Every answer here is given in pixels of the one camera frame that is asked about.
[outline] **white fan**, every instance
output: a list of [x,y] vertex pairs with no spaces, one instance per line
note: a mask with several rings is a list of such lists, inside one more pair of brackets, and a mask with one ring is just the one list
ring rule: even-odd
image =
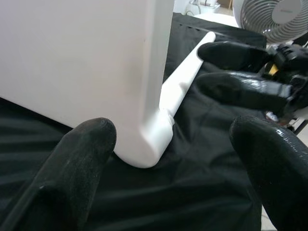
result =
[[233,13],[240,27],[264,34],[269,43],[308,32],[308,0],[233,0]]

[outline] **white plastic object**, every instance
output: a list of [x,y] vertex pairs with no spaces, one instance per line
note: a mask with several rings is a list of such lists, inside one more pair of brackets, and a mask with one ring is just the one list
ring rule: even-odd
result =
[[202,14],[217,13],[219,8],[220,8],[220,4],[219,3],[216,3],[213,6],[203,6],[203,5],[200,5],[200,9],[201,9],[201,13]]
[[166,110],[170,117],[174,117],[189,87],[196,77],[203,61],[198,57],[198,48],[208,42],[214,42],[216,35],[209,32],[178,66],[171,76],[164,82],[160,95],[159,108]]
[[185,14],[185,9],[191,0],[175,0],[173,12]]
[[217,0],[200,0],[201,5],[207,5],[207,6],[215,6],[217,3]]
[[308,32],[308,0],[234,0],[233,13],[240,27],[263,34],[271,44]]
[[196,14],[201,14],[200,4],[195,5],[192,4],[192,2],[190,1],[189,4],[186,6],[184,15],[194,16]]
[[115,153],[154,166],[172,138],[159,99],[173,3],[0,1],[0,97],[70,127],[109,118]]

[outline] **black cloth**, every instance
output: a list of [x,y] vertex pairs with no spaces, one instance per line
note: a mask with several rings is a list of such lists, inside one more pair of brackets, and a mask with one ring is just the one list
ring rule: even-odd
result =
[[[218,40],[266,45],[255,33],[174,14],[164,79],[208,30]],[[213,70],[204,63],[198,75]],[[229,141],[238,115],[262,117],[219,104],[198,92],[194,82],[175,116],[172,142],[155,167],[134,168],[115,154],[109,159],[85,230],[259,231],[261,203]],[[2,217],[69,130],[0,100]]]

